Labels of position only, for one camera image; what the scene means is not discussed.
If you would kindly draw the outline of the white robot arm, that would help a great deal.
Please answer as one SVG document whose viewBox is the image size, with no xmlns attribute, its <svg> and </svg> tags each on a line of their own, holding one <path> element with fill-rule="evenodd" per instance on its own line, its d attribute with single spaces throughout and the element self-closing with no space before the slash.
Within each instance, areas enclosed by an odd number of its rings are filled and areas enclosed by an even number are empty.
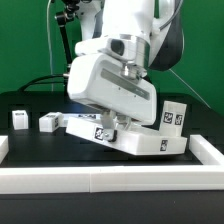
<svg viewBox="0 0 224 224">
<path fill-rule="evenodd" d="M 104 140 L 114 142 L 117 127 L 132 120 L 155 122 L 157 94 L 147 71 L 168 70 L 180 60 L 183 1 L 105 0 L 93 36 L 76 44 L 67 92 L 101 111 Z"/>
</svg>

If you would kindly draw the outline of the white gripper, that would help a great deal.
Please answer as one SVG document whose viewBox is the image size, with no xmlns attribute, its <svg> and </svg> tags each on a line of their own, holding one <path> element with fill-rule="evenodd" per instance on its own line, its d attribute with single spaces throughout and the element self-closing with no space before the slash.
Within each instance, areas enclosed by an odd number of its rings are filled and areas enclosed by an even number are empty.
<svg viewBox="0 0 224 224">
<path fill-rule="evenodd" d="M 106 54 L 79 56 L 71 65 L 67 92 L 71 100 L 89 107 L 106 108 L 117 116 L 117 129 L 127 130 L 131 118 L 152 125 L 156 119 L 155 87 L 144 79 L 138 83 L 121 76 L 122 63 Z M 115 142 L 113 111 L 101 114 L 103 139 Z"/>
</svg>

